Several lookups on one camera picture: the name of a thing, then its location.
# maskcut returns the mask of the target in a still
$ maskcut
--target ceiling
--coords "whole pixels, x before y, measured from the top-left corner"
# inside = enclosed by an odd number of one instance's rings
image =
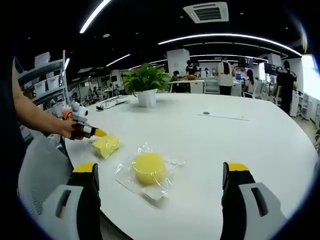
[[[190,55],[228,54],[259,57],[281,52],[298,57],[282,47],[239,37],[201,37],[158,45],[159,42],[210,33],[234,33],[266,38],[302,53],[300,31],[281,5],[260,1],[225,1],[229,21],[196,24],[183,7],[207,3],[207,0],[112,0],[85,33],[79,31],[101,0],[35,1],[25,6],[25,18],[19,26],[17,59],[25,70],[34,67],[36,55],[50,52],[51,59],[61,59],[62,51],[70,58],[67,79],[87,77],[96,68],[127,55],[130,56],[98,71],[106,75],[113,69],[128,69],[144,62],[163,60],[166,52],[177,48]],[[198,57],[195,60],[213,59]],[[93,67],[90,72],[80,69]]]

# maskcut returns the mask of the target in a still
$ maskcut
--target round white table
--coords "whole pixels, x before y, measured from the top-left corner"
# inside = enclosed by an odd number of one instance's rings
[[[245,164],[290,217],[305,196],[317,153],[303,130],[273,103],[209,94],[157,94],[155,108],[134,96],[101,112],[89,107],[88,123],[121,139],[107,159],[88,147],[94,138],[66,140],[74,166],[97,162],[101,211],[135,240],[220,239],[223,228],[223,162]],[[115,181],[114,172],[137,148],[185,161],[156,207]]]

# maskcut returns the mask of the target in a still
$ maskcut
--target yellow sponge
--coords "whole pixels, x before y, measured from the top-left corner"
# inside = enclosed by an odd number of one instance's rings
[[[136,156],[132,162],[132,168],[142,185],[163,181],[167,172],[164,158],[154,152],[144,152]]]
[[[120,141],[115,135],[107,135],[94,141],[92,145],[96,148],[97,152],[103,157],[108,157],[114,150],[119,148]]]

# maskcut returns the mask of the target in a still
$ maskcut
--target floor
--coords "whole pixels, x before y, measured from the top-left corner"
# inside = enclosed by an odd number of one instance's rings
[[[310,138],[311,142],[315,142],[316,135],[316,125],[311,121],[302,120],[301,117],[292,117],[292,119],[302,128],[302,130],[307,134]]]

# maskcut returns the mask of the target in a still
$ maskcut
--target human hand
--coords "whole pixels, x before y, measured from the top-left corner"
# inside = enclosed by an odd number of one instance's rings
[[[75,122],[75,121],[62,120],[59,128],[60,128],[58,131],[59,134],[61,136],[68,138],[68,139],[71,138],[73,131],[77,131],[76,135],[78,135],[78,136],[75,136],[75,139],[82,140],[84,138],[83,136],[81,136],[81,133],[83,132],[84,127],[79,126],[79,124],[77,124],[77,122]]]

